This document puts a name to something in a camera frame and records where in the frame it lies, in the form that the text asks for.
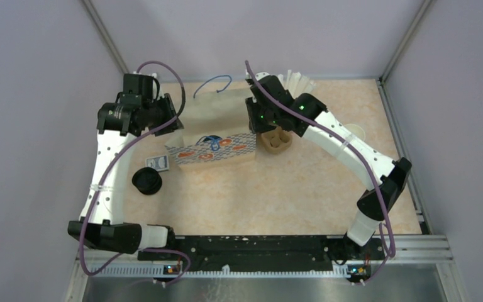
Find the gift bag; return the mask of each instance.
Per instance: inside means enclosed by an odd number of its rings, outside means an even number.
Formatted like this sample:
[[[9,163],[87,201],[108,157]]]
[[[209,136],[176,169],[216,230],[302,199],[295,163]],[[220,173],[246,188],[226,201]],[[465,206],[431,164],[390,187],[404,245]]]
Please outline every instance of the gift bag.
[[[177,130],[165,143],[169,155],[184,170],[254,160],[256,135],[249,130],[245,99],[251,90],[233,89],[198,94],[186,103]]]

